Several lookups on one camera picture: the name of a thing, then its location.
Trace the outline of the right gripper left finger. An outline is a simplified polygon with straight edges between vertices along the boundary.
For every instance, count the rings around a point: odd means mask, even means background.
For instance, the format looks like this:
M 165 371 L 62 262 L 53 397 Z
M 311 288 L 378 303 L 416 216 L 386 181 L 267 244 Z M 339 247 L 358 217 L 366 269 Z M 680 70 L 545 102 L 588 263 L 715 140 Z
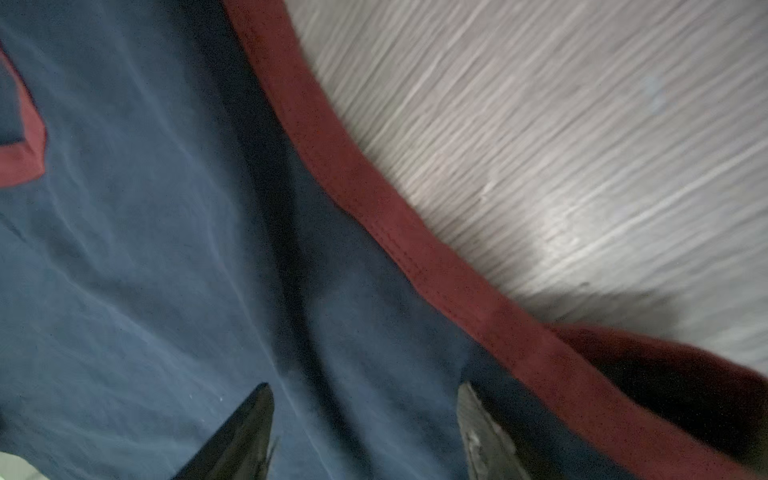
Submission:
M 270 386 L 259 384 L 174 479 L 266 479 L 274 410 Z

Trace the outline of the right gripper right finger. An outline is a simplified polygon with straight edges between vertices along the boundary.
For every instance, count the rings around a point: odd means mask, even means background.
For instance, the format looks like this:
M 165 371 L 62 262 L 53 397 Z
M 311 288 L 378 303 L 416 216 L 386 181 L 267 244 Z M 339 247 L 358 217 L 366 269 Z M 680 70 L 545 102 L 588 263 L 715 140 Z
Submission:
M 531 479 L 514 441 L 468 382 L 458 388 L 456 413 L 470 480 Z

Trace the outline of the dark navy tank top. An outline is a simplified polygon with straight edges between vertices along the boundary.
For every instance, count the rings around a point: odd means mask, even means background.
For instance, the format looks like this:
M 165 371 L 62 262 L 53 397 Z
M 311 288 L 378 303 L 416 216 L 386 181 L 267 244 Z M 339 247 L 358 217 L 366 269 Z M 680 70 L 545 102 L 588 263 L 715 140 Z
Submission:
M 281 1 L 1 5 L 1 475 L 174 479 L 261 383 L 266 479 L 763 479 L 767 377 L 549 323 L 363 155 Z

